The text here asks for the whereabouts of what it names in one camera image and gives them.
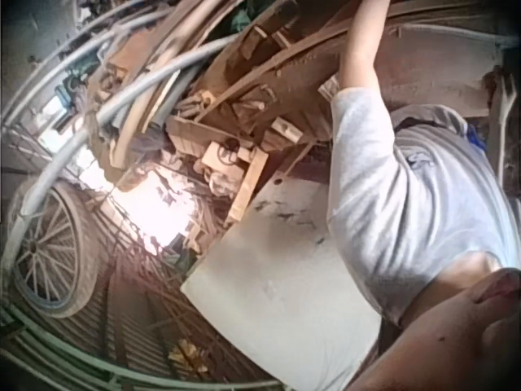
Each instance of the cloth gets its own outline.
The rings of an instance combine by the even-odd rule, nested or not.
[[[412,300],[469,252],[520,267],[518,225],[466,122],[442,106],[391,116],[379,91],[351,88],[332,102],[328,226],[369,303],[398,324]],[[393,128],[408,117],[433,125]]]

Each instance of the t-shirt sleeve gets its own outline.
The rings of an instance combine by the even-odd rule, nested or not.
[[[412,300],[400,295],[418,270],[408,261],[432,240],[430,195],[394,146],[379,91],[342,90],[331,105],[328,226],[361,292],[396,321]]]

